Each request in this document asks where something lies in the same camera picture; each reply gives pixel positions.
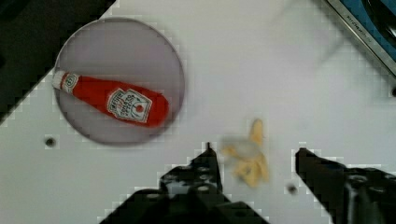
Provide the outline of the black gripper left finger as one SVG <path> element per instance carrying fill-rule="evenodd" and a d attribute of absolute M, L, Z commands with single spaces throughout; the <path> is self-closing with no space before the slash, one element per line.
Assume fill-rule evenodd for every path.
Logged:
<path fill-rule="evenodd" d="M 156 189 L 128 196 L 99 224 L 269 224 L 249 205 L 222 191 L 217 153 L 211 146 L 164 174 Z"/>

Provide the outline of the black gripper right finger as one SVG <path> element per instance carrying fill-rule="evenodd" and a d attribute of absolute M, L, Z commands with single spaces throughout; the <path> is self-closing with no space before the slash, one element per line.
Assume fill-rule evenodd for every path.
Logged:
<path fill-rule="evenodd" d="M 394 175 L 375 168 L 348 168 L 303 147 L 295 153 L 295 171 L 333 224 L 396 224 Z"/>

